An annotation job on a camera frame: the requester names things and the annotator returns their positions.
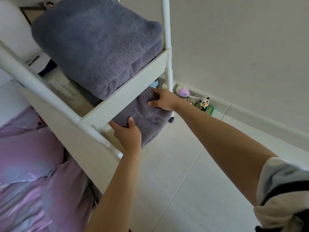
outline gray blanket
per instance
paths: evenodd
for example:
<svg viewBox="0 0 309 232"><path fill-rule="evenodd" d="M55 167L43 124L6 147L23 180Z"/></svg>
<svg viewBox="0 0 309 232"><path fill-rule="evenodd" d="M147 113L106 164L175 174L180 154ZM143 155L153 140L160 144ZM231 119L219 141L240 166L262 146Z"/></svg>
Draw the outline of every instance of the gray blanket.
<svg viewBox="0 0 309 232"><path fill-rule="evenodd" d="M117 0L62 0L35 20L32 34L95 106L163 49L162 25L142 18ZM113 119L125 126L132 116L142 133L142 147L171 115L146 104L154 99L148 88Z"/></svg>

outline person's left arm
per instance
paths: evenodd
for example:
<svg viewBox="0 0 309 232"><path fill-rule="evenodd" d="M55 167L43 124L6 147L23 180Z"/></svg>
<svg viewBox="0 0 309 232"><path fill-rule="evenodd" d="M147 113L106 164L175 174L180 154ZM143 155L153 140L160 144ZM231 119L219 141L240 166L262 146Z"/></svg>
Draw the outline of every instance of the person's left arm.
<svg viewBox="0 0 309 232"><path fill-rule="evenodd" d="M128 120L129 128L110 122L125 149L115 174L102 200L92 215L86 232L128 232L131 208L139 164L141 160L141 132L133 118Z"/></svg>

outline beige wall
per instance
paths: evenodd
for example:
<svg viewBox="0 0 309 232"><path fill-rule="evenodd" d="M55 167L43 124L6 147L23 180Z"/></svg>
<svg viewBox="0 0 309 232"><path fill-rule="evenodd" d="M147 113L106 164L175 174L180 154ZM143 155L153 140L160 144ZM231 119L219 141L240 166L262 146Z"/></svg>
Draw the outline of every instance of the beige wall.
<svg viewBox="0 0 309 232"><path fill-rule="evenodd" d="M161 20L160 0L121 0ZM170 0L175 79L309 133L309 0Z"/></svg>

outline panda plush toy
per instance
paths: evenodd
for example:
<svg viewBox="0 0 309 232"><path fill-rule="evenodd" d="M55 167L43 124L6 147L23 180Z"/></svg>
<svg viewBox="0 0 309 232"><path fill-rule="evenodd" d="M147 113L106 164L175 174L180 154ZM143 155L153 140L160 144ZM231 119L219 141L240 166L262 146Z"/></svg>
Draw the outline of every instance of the panda plush toy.
<svg viewBox="0 0 309 232"><path fill-rule="evenodd" d="M206 111L206 110L209 109L209 97L203 98L203 99L199 100L198 102L201 105L202 111Z"/></svg>

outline forearm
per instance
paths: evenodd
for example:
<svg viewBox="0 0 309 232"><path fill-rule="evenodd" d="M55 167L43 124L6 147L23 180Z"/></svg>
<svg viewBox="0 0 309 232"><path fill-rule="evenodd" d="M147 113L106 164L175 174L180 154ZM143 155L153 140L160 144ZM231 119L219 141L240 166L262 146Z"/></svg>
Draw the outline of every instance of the forearm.
<svg viewBox="0 0 309 232"><path fill-rule="evenodd" d="M127 232L139 164L140 150L124 153L104 196L87 225L87 232Z"/></svg>
<svg viewBox="0 0 309 232"><path fill-rule="evenodd" d="M256 205L256 190L263 165L276 156L269 149L185 101L175 111L241 193Z"/></svg>

